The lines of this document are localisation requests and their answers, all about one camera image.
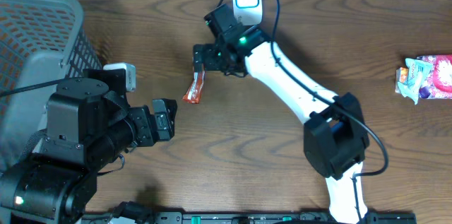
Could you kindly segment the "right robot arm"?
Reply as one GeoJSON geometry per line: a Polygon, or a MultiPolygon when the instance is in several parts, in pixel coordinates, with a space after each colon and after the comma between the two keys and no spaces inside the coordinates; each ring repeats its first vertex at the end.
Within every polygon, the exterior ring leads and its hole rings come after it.
{"type": "Polygon", "coordinates": [[[240,23],[223,4],[204,18],[213,44],[194,45],[194,79],[184,101],[197,104],[207,71],[250,75],[269,87],[302,123],[304,155],[326,180],[330,215],[339,223],[358,223],[367,214],[361,188],[364,151],[369,145],[362,110],[351,94],[339,96],[291,62],[274,38],[255,25],[240,23]]]}

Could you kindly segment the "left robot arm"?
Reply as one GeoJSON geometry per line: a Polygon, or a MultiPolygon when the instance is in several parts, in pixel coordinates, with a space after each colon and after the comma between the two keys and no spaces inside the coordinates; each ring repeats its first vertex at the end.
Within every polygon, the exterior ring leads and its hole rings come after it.
{"type": "Polygon", "coordinates": [[[49,98],[47,128],[32,152],[1,176],[2,223],[77,223],[104,167],[137,147],[174,136],[176,100],[130,107],[93,78],[60,82],[49,98]]]}

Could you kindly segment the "red-orange snack bar wrapper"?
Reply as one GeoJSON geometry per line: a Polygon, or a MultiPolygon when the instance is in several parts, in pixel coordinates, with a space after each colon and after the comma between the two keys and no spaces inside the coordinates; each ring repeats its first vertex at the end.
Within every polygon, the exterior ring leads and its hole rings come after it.
{"type": "Polygon", "coordinates": [[[189,86],[186,94],[182,98],[184,102],[198,104],[201,101],[201,95],[204,86],[205,72],[194,72],[194,79],[189,86]]]}

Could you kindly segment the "orange white snack packet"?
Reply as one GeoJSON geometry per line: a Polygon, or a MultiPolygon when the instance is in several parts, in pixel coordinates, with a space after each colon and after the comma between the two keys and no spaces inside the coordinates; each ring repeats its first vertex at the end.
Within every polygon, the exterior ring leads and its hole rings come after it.
{"type": "Polygon", "coordinates": [[[395,75],[395,92],[401,94],[400,86],[405,86],[408,79],[408,68],[400,67],[395,75]]]}

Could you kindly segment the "purple sanitary pad pack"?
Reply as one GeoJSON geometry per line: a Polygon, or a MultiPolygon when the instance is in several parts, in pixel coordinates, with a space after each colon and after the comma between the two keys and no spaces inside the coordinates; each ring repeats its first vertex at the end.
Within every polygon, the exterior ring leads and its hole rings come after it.
{"type": "Polygon", "coordinates": [[[420,56],[432,69],[419,90],[422,99],[451,99],[451,55],[420,56]]]}

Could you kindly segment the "teal snack packet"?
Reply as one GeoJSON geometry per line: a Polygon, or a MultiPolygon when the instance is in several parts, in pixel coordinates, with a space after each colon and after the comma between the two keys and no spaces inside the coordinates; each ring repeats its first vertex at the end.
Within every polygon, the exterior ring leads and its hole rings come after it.
{"type": "Polygon", "coordinates": [[[397,87],[400,94],[404,98],[410,98],[415,104],[419,100],[419,90],[427,79],[433,65],[429,62],[422,61],[420,59],[406,58],[405,64],[407,65],[408,72],[406,73],[405,80],[398,81],[397,87]]]}

